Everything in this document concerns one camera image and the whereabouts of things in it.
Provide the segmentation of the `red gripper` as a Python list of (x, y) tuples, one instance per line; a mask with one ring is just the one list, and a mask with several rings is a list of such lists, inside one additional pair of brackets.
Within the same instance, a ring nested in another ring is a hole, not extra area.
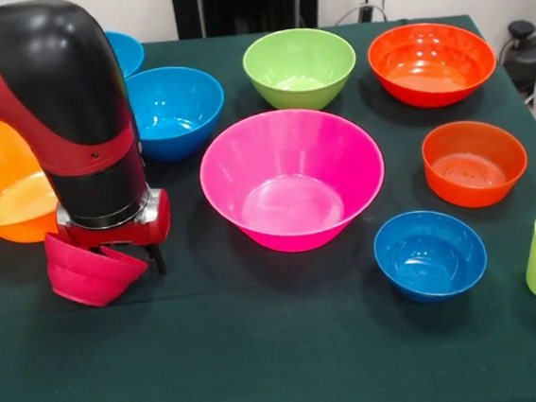
[(76, 225), (67, 211), (58, 204), (56, 222), (59, 237), (72, 246), (90, 248), (91, 253), (111, 256), (111, 249), (103, 244), (133, 244), (146, 246), (147, 254), (161, 276), (166, 275), (166, 264), (158, 244), (162, 244), (170, 230), (169, 198), (162, 188), (150, 188), (143, 208), (130, 220), (111, 228), (87, 229)]

